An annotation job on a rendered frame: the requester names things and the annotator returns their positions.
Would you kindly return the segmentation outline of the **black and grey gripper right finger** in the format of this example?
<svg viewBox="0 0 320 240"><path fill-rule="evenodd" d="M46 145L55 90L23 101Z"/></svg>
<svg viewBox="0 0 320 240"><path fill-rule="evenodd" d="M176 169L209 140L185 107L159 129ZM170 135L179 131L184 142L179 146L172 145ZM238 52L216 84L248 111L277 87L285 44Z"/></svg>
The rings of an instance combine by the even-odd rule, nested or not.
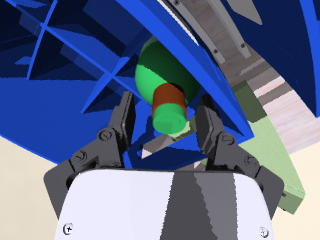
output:
<svg viewBox="0 0 320 240"><path fill-rule="evenodd" d="M200 150L208 156L205 171L236 171L252 177L261 189L272 221L284 190L283 180L259 165L253 155L236 144L233 134L225 132L210 94L201 95L195 123Z"/></svg>

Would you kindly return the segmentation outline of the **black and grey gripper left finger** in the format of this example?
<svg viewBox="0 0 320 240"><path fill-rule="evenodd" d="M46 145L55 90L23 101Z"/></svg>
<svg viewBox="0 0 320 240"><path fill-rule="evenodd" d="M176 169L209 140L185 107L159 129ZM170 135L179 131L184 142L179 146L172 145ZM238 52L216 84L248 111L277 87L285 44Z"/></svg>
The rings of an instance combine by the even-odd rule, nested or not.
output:
<svg viewBox="0 0 320 240"><path fill-rule="evenodd" d="M69 188L79 173L92 168L125 168L122 154L131 147L135 119L134 94L124 91L108 128L101 129L97 139L76 151L71 159L45 173L44 184L58 221Z"/></svg>

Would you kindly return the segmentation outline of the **blue plastic crate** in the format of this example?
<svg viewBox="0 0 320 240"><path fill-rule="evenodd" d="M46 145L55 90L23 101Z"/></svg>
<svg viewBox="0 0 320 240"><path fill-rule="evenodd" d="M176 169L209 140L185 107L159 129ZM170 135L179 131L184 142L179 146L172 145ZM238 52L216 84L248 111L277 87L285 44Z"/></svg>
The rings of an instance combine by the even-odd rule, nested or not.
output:
<svg viewBox="0 0 320 240"><path fill-rule="evenodd" d="M175 9L169 0L0 0L0 136L60 164L107 128L131 91L136 119L125 168L176 170L208 158L195 132L142 159L143 145L163 134L135 83L154 35L201 84L186 120L210 94L236 144L254 138L211 51Z"/></svg>
<svg viewBox="0 0 320 240"><path fill-rule="evenodd" d="M320 0L221 2L244 41L320 117Z"/></svg>

